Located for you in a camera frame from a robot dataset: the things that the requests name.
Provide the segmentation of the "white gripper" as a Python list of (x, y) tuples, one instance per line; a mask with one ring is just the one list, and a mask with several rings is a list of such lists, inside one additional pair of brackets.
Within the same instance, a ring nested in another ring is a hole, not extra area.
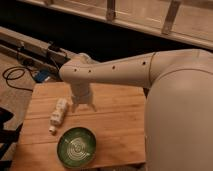
[(89, 83), (71, 84), (72, 101), (71, 112), (75, 113), (77, 104), (88, 104), (93, 111), (97, 111), (93, 102), (93, 92)]

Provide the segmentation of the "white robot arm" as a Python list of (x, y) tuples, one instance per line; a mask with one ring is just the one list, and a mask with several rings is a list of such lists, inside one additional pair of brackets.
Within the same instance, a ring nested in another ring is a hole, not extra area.
[(169, 50), (107, 62), (79, 53), (59, 74), (76, 106), (92, 102), (92, 83), (148, 90), (147, 171), (213, 171), (213, 52)]

